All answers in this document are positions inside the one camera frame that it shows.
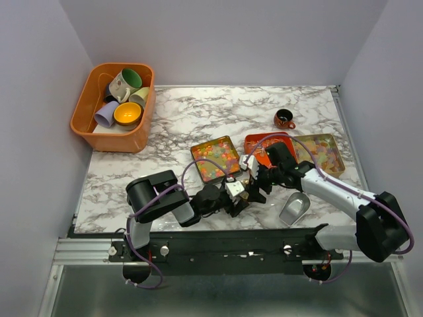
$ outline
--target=metal dustpan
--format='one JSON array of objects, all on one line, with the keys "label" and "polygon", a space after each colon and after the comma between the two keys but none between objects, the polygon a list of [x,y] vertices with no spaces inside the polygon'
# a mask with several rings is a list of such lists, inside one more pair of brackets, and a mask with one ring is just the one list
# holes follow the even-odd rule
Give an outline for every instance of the metal dustpan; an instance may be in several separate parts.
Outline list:
[{"label": "metal dustpan", "polygon": [[279,214],[279,219],[287,226],[292,226],[310,207],[310,199],[303,193],[294,193],[286,201]]}]

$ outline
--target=gray floor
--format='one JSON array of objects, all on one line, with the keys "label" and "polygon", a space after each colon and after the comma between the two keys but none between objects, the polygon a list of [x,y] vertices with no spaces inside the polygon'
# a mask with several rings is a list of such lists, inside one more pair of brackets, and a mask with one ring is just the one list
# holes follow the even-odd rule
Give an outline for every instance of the gray floor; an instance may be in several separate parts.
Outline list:
[{"label": "gray floor", "polygon": [[125,285],[121,269],[66,267],[53,316],[406,316],[390,264],[353,264],[321,286],[302,276],[191,276],[155,291]]}]

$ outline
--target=wall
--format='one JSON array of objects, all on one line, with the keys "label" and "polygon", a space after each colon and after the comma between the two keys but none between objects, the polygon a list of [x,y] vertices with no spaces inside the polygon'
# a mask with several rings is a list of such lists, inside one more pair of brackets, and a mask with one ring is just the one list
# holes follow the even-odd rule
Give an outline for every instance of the wall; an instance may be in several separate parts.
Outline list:
[{"label": "wall", "polygon": [[416,235],[406,256],[423,311],[423,2],[388,2],[341,86],[346,119],[373,191],[394,193]]},{"label": "wall", "polygon": [[162,85],[333,85],[386,0],[60,0],[94,64],[150,64]]},{"label": "wall", "polygon": [[57,0],[0,4],[0,307],[36,316],[89,148],[69,121],[92,64]]}]

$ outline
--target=marble countertop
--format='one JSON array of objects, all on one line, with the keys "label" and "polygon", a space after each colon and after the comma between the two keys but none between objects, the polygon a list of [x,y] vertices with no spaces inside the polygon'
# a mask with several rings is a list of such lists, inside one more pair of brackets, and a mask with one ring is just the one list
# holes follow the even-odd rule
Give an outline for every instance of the marble countertop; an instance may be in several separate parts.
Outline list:
[{"label": "marble countertop", "polygon": [[[248,134],[281,131],[273,124],[276,110],[294,114],[291,135],[331,133],[341,152],[346,170],[340,179],[361,188],[347,136],[342,128],[328,87],[180,87],[157,88],[155,115],[147,146],[138,154],[94,152],[75,233],[114,232],[124,227],[131,207],[125,187],[141,176],[171,169],[179,177],[192,160],[190,147],[224,135],[230,136],[243,154]],[[195,194],[202,181],[193,166],[186,175],[186,188]],[[278,215],[293,190],[274,188],[266,204],[252,203],[236,218],[224,211],[182,229],[169,213],[153,222],[152,231],[278,229],[286,227]],[[310,196],[311,207],[295,227],[321,223],[349,225],[347,215]]]}]

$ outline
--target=yellow bowl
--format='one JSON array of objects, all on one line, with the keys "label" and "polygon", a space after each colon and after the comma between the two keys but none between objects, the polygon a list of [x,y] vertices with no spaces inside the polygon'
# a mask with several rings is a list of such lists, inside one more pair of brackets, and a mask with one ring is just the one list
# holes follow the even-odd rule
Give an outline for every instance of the yellow bowl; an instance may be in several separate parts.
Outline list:
[{"label": "yellow bowl", "polygon": [[115,109],[113,118],[119,125],[132,125],[141,119],[142,113],[143,110],[139,104],[125,102]]}]

